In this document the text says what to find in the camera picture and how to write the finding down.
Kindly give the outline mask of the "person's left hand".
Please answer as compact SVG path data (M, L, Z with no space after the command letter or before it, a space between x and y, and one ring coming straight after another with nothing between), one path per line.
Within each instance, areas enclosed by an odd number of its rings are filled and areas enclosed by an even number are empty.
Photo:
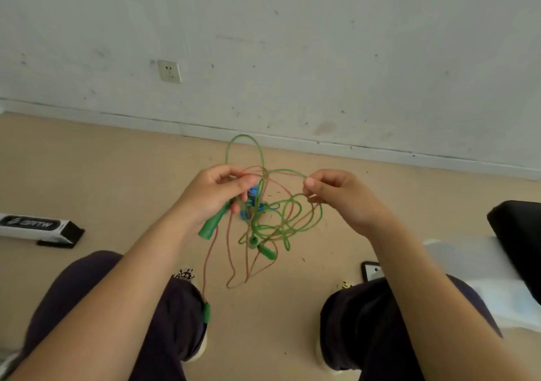
M247 197L247 193L228 194L228 182L243 175L255 174L244 172L241 167L229 164L201 170L172 206L172 213L190 227L203 224L235 197L240 196L242 199Z

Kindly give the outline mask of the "person's right hand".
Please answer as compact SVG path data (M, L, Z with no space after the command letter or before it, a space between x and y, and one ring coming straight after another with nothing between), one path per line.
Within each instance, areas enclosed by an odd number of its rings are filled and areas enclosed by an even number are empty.
M389 208L353 173L320 169L304 181L322 181L328 185L326 197L307 197L310 203L335 209L356 233L371 238L391 226L394 216Z

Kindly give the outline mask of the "person's right forearm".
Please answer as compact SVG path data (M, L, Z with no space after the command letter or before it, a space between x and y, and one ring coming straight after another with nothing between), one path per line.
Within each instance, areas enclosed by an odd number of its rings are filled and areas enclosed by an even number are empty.
M362 215L426 381L541 381L389 211Z

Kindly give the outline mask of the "person's left forearm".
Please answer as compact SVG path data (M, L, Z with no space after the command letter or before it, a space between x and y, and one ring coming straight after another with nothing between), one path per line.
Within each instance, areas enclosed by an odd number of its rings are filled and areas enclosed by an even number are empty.
M167 211L5 381L129 381L192 228Z

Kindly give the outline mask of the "black framed phone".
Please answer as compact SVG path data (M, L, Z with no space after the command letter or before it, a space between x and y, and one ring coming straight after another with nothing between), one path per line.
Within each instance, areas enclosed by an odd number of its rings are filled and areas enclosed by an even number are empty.
M382 268L378 262L364 261L360 265L362 282L371 282L384 277Z

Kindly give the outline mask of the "person's right leg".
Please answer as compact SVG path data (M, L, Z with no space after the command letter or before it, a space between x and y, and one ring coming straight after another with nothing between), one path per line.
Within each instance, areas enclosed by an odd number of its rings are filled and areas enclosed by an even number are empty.
M359 381L426 381L387 277L349 291L347 332L361 368Z

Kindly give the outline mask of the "person's leg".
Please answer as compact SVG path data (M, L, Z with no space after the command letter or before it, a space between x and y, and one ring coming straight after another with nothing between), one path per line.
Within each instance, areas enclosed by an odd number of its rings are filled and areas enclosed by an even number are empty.
M66 267L53 281L27 329L10 371L115 267L123 256L97 251ZM159 300L128 381L187 381L182 362L195 357L205 339L204 302L192 284L192 270L173 275Z
M347 332L361 368L359 381L426 381L387 277L349 291Z

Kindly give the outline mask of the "person's left leg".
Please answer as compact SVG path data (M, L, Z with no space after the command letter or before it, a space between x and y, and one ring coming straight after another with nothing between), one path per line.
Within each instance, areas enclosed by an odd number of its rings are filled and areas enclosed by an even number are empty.
M97 251L66 267L53 281L27 329L10 371L115 267L123 256ZM159 300L128 381L187 381L182 362L195 357L205 339L204 302L192 284L192 270L173 275Z

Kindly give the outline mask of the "white plastic sheet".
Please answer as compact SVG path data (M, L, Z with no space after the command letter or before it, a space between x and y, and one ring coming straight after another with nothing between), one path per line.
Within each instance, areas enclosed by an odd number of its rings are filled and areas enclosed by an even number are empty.
M494 236L446 242L424 241L445 272L468 284L481 297L502 329L541 334L541 305L531 295Z

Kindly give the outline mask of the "black seat cushion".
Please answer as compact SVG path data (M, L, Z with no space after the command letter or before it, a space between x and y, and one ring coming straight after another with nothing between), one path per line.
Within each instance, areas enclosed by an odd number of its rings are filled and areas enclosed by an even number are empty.
M541 203L504 201L486 218L511 264L541 305Z

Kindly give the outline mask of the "black and white long box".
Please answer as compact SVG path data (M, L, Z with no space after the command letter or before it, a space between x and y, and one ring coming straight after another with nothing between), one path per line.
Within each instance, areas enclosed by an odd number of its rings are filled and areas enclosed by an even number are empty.
M85 229L70 220L0 213L0 237L35 241L38 246L72 249Z

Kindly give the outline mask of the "white wall socket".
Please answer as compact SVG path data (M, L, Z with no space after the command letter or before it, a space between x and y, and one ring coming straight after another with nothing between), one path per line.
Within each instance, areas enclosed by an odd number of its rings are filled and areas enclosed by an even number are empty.
M177 62L158 60L157 65L162 81L175 84L182 83L179 64Z

